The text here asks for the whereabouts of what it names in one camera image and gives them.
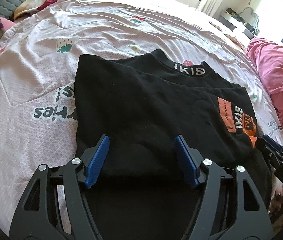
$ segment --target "bed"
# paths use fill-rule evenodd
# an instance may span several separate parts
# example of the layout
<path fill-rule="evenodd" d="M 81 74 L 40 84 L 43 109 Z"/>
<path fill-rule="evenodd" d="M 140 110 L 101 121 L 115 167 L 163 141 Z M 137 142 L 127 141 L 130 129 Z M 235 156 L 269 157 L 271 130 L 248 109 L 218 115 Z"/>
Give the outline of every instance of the bed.
<path fill-rule="evenodd" d="M 283 145 L 276 110 L 242 49 L 220 23 L 174 0 L 59 0 L 0 40 L 0 228 L 11 220 L 41 163 L 64 165 L 76 151 L 74 79 L 81 54 L 124 59 L 161 49 L 176 62 L 206 61 L 246 88 L 258 129 Z M 50 113 L 57 106 L 57 115 Z M 65 231 L 70 231 L 60 188 Z"/>

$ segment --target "bed sheet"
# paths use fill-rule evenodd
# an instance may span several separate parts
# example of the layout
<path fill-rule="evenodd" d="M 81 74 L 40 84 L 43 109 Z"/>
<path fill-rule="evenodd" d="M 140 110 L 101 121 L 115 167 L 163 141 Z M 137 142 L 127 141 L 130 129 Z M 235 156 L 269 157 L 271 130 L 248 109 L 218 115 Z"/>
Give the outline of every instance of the bed sheet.
<path fill-rule="evenodd" d="M 5 33 L 0 40 L 0 228 L 6 234 L 35 169 L 41 163 L 64 165 L 75 154 L 73 88 L 81 54 L 123 59 L 161 49 L 181 64 L 206 61 L 246 88 L 259 131 L 283 145 L 258 73 L 207 19 L 174 0 L 60 0 Z M 69 232 L 62 196 L 60 206 Z"/>

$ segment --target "blue gripper pad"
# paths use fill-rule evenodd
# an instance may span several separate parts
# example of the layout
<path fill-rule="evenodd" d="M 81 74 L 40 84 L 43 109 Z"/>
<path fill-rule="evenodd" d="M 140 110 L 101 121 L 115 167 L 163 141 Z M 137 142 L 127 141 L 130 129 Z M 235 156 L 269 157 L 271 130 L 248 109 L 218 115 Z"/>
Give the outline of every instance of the blue gripper pad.
<path fill-rule="evenodd" d="M 199 185 L 197 167 L 179 136 L 175 138 L 175 152 L 177 154 L 179 167 L 184 173 L 184 182 L 190 186 L 197 187 Z"/>
<path fill-rule="evenodd" d="M 85 186 L 88 189 L 97 182 L 99 173 L 101 171 L 102 165 L 104 164 L 108 151 L 109 137 L 105 136 L 87 167 Z"/>

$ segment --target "silver screw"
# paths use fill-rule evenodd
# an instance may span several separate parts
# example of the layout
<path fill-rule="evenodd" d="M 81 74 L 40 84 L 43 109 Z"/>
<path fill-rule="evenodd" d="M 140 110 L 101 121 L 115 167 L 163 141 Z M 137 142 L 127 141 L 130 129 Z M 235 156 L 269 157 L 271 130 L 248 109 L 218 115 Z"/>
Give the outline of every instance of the silver screw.
<path fill-rule="evenodd" d="M 40 165 L 40 166 L 38 167 L 38 169 L 39 169 L 40 171 L 44 171 L 46 168 L 47 168 L 47 166 L 46 166 L 45 164 L 42 164 L 42 165 Z"/>
<path fill-rule="evenodd" d="M 80 162 L 81 162 L 81 160 L 79 158 L 74 158 L 74 159 L 71 160 L 71 163 L 75 164 L 75 165 L 79 164 Z"/>
<path fill-rule="evenodd" d="M 210 165 L 212 165 L 212 161 L 210 159 L 204 159 L 203 164 L 210 166 Z"/>
<path fill-rule="evenodd" d="M 237 170 L 240 171 L 240 172 L 244 172 L 245 171 L 245 168 L 243 166 L 238 166 L 237 167 Z"/>

